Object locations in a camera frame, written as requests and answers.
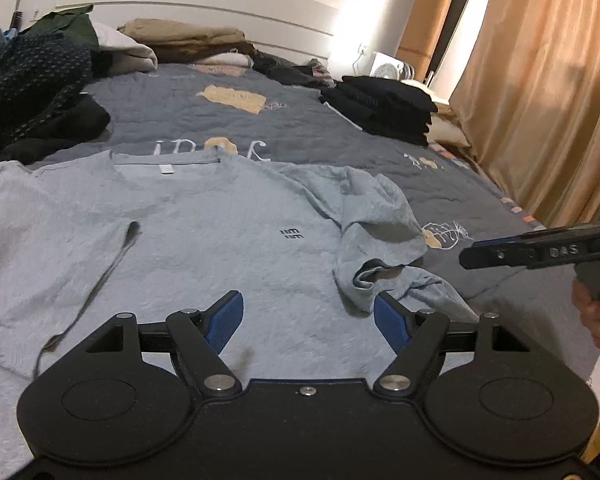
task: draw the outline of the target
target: green cloth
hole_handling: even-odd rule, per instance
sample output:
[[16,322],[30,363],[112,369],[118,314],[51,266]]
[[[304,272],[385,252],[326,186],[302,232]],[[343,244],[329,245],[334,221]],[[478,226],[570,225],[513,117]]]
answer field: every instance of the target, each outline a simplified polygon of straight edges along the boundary
[[22,34],[49,34],[60,31],[74,43],[85,44],[92,51],[99,52],[98,36],[89,19],[89,12],[92,10],[93,5],[88,5],[50,12],[23,30]]

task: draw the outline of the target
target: bedsheet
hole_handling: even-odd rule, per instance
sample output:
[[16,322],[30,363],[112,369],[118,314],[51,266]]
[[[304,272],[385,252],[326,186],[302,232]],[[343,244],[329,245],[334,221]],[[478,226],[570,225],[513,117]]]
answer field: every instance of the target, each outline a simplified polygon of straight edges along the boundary
[[[213,102],[208,95],[218,92],[210,92],[211,86],[232,90]],[[203,73],[188,65],[161,65],[157,72],[97,81],[86,91],[111,114],[106,133],[34,167],[109,148],[133,155],[200,150],[208,139],[226,137],[238,153],[262,164],[329,164],[382,173],[403,190],[423,228],[429,245],[420,262],[424,268],[449,281],[478,314],[501,313],[589,377],[599,351],[571,306],[573,269],[464,270],[458,264],[459,251],[473,240],[541,226],[441,146],[371,136],[320,104],[319,91],[285,87],[252,70]],[[262,206],[275,204],[263,196]]]

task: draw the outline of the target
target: pillow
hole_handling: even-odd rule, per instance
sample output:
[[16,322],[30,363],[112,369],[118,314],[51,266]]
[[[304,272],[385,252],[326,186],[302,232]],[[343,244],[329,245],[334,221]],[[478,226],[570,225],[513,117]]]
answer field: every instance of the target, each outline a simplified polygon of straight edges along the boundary
[[436,115],[431,116],[431,126],[427,134],[427,140],[430,143],[450,144],[459,148],[468,148],[471,146],[460,128]]

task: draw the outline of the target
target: stack of black clothes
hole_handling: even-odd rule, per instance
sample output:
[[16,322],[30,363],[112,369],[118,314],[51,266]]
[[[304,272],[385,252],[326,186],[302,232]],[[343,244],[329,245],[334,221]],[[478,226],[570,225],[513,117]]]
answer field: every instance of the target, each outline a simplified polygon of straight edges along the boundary
[[427,146],[431,114],[438,108],[419,88],[381,77],[343,76],[336,88],[320,93],[321,102],[370,134]]
[[110,117],[82,88],[91,53],[62,32],[18,34],[0,46],[0,162],[30,164],[99,136]]

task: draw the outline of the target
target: white headboard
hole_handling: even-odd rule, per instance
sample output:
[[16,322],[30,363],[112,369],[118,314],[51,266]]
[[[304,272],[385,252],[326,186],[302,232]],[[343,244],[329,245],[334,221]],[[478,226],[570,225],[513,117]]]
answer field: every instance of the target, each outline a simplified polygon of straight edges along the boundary
[[56,10],[94,4],[94,20],[117,27],[162,18],[244,31],[264,52],[307,62],[330,54],[338,10],[314,0],[56,0]]

